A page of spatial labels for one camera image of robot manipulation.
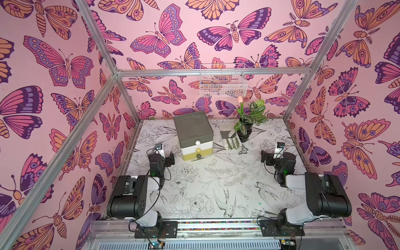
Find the grey cream three-drawer chest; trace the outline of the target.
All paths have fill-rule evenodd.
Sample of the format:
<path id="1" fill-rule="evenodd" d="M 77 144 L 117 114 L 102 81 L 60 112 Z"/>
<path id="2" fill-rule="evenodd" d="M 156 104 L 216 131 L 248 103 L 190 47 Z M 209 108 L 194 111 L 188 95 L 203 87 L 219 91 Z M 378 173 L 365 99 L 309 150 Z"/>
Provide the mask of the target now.
<path id="1" fill-rule="evenodd" d="M 174 117 L 182 159 L 204 158 L 213 152 L 214 131 L 203 111 Z"/>

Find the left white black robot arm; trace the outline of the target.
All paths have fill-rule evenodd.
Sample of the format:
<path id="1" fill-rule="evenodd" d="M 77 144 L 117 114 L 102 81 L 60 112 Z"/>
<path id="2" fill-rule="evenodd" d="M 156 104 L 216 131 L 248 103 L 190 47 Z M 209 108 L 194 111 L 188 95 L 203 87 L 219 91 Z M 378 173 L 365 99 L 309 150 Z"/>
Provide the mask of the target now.
<path id="1" fill-rule="evenodd" d="M 160 230 L 162 218 L 153 206 L 156 202 L 148 201 L 149 193 L 156 191 L 157 198 L 166 181 L 166 168 L 175 164 L 175 155 L 168 156 L 155 152 L 148 156 L 150 169 L 148 174 L 139 176 L 120 176 L 117 179 L 107 204 L 108 218 L 131 220 L 141 229 Z"/>

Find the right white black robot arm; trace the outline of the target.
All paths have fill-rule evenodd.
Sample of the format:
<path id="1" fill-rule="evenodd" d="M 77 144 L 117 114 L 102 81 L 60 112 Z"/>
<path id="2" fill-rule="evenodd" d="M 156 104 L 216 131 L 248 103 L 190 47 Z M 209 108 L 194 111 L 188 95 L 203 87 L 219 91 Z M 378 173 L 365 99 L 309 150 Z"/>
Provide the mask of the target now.
<path id="1" fill-rule="evenodd" d="M 277 216 L 276 225 L 300 227 L 323 218 L 347 218 L 352 205 L 338 176 L 305 172 L 295 174 L 296 156 L 292 153 L 261 151 L 261 162 L 275 169 L 274 178 L 281 187 L 305 191 L 305 202 L 285 208 Z"/>

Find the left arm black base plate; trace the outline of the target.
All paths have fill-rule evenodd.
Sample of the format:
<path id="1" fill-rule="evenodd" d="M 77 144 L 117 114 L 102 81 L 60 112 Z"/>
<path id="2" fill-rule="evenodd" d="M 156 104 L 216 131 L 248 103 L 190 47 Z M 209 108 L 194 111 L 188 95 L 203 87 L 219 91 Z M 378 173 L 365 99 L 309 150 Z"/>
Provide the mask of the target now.
<path id="1" fill-rule="evenodd" d="M 156 223 L 154 227 L 138 226 L 135 230 L 134 237 L 136 239 L 168 239 L 176 238 L 178 233 L 177 221 L 162 221 Z"/>

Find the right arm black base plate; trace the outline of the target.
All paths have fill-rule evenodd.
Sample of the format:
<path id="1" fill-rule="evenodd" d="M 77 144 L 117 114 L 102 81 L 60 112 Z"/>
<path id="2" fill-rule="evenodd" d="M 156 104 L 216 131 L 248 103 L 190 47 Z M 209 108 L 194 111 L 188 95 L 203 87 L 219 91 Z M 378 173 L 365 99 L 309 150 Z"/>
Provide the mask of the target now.
<path id="1" fill-rule="evenodd" d="M 279 223 L 277 220 L 261 219 L 257 221 L 258 226 L 261 229 L 262 236 L 273 236 L 273 237 L 293 237 L 293 236 L 304 236 L 305 232 L 302 226 L 288 226 Z"/>

